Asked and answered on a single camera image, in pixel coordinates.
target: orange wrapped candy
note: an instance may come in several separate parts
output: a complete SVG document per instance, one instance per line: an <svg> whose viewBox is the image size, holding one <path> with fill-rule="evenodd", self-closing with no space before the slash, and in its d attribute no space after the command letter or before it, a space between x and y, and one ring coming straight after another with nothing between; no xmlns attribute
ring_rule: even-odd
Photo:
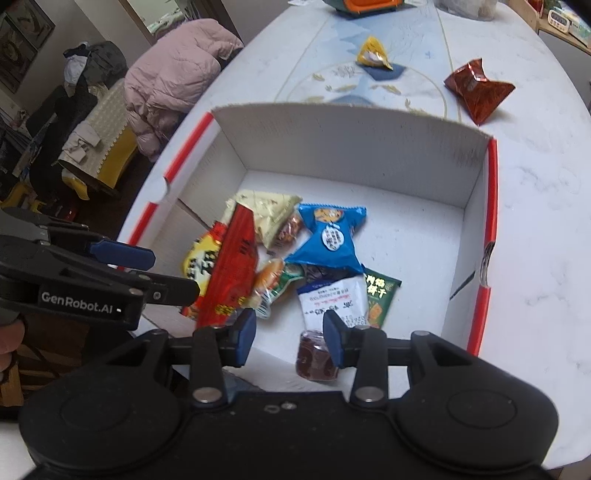
<svg viewBox="0 0 591 480"><path fill-rule="evenodd" d="M452 92L462 97L470 117L478 126L515 90L512 83L486 78L482 70L482 59L469 61L447 77L444 83Z"/></svg>

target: white cardboard box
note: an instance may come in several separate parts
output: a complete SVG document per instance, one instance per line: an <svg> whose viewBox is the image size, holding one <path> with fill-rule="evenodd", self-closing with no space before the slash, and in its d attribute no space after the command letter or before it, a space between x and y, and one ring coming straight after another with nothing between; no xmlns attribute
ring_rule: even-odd
<svg viewBox="0 0 591 480"><path fill-rule="evenodd" d="M493 139L432 116L327 104L227 106L195 126L166 171L156 164L119 241L152 248L154 271L181 276L192 242L239 189L366 206L354 237L358 258L402 280L384 324L388 336L429 330L478 354L496 237L496 172ZM173 307L146 315L178 332ZM291 294L273 305L269 321L258 322L254 347L293 364L303 329ZM337 387L346 391L352 378L341 372ZM407 389L404 369L391 368L390 396Z"/></svg>

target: orange container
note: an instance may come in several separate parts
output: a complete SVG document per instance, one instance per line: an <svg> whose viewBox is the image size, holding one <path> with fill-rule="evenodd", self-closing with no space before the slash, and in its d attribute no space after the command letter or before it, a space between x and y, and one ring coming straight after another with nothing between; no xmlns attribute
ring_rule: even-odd
<svg viewBox="0 0 591 480"><path fill-rule="evenodd" d="M404 0L324 0L331 7L342 12L361 15L376 10L396 8L404 3Z"/></svg>

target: blue snack bag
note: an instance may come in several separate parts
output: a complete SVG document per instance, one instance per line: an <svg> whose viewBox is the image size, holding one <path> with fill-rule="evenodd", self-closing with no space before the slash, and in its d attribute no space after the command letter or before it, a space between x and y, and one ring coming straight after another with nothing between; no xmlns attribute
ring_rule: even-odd
<svg viewBox="0 0 591 480"><path fill-rule="evenodd" d="M302 203L298 210L312 237L287 257L285 263L347 268L363 274L363 267L355 256L353 233L367 216L365 207Z"/></svg>

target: clothing pile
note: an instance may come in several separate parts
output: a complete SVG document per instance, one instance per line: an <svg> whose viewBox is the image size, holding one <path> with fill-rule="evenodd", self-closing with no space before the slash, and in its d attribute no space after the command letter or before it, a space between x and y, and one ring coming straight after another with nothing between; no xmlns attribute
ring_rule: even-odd
<svg viewBox="0 0 591 480"><path fill-rule="evenodd" d="M125 76L129 124L155 161L180 121L244 45L212 19L187 22L158 41Z"/></svg>
<svg viewBox="0 0 591 480"><path fill-rule="evenodd" d="M27 120L27 129L35 139L29 175L40 200L45 203L69 203L74 191L62 181L60 159L81 163L89 148L100 143L96 129L85 122L109 88L127 72L123 53L110 41L83 43L64 52L64 85L58 86Z"/></svg>

